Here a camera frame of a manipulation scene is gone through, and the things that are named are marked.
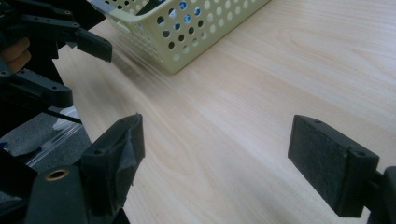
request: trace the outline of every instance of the light wood tabletop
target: light wood tabletop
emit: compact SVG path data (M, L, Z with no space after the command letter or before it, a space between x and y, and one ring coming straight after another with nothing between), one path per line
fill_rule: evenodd
M288 159L293 116L320 119L396 165L396 1L273 0L175 75L104 21L106 63L56 66L92 141L144 117L132 223L366 223L340 218Z

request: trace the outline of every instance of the table surface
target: table surface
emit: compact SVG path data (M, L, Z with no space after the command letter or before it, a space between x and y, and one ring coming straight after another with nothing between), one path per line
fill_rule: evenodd
M172 75L107 21L106 63L56 66L92 141L144 116L132 223L366 223L339 218L288 159L293 116L333 126L396 164L396 1L273 0Z

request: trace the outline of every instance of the perforated basket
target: perforated basket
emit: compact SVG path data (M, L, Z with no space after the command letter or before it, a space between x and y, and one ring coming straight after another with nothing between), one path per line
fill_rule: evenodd
M269 0L166 0L136 16L149 0L88 0L132 43L176 73Z

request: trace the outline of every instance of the human hand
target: human hand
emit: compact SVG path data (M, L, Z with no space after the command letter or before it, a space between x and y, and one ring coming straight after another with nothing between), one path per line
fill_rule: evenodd
M7 63L12 73L20 71L31 59L32 55L27 50L29 45L30 41L25 37L0 52L0 57Z

